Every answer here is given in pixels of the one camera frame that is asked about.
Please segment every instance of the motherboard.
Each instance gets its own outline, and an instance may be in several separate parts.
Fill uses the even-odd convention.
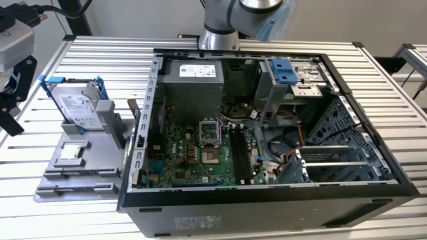
[[[240,131],[240,138],[235,137],[236,131]],[[150,185],[154,188],[184,188],[266,184],[258,155],[251,127],[171,125],[167,152],[163,159],[151,161]]]

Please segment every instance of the ram slot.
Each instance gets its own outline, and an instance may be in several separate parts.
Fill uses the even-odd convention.
[[[238,185],[250,185],[252,175],[244,130],[239,128],[230,129],[228,135],[231,144],[232,165],[235,172],[235,182]]]

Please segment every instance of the power supply label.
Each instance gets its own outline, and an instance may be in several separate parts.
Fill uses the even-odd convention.
[[[215,78],[215,65],[180,65],[180,77]]]
[[[87,130],[103,129],[91,99],[84,95],[60,94],[60,102],[74,123]]]

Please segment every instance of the metal slat surface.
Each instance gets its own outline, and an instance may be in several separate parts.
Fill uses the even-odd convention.
[[[426,196],[354,228],[307,229],[302,232],[262,232],[188,239],[400,240],[427,237],[427,128],[390,80],[348,42],[242,40],[243,51],[324,53],[354,92],[394,156]],[[195,39],[78,37],[64,43],[43,74],[104,81],[123,118],[131,118],[126,99],[143,103],[154,48],[196,49]],[[25,134],[0,133],[0,240],[146,239],[127,214],[116,213],[116,201],[35,203],[32,195],[61,133],[61,115],[45,93],[33,87],[19,121]]]

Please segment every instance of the label sticker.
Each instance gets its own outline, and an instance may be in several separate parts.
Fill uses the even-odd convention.
[[[103,129],[103,124],[91,99],[84,95],[60,94],[61,105],[72,118],[74,123],[87,130]]]
[[[258,115],[259,115],[259,112],[256,110],[252,110],[251,118],[256,119]]]
[[[220,227],[222,216],[183,216],[174,217],[178,230],[216,229]]]
[[[215,65],[180,65],[180,77],[215,78]]]

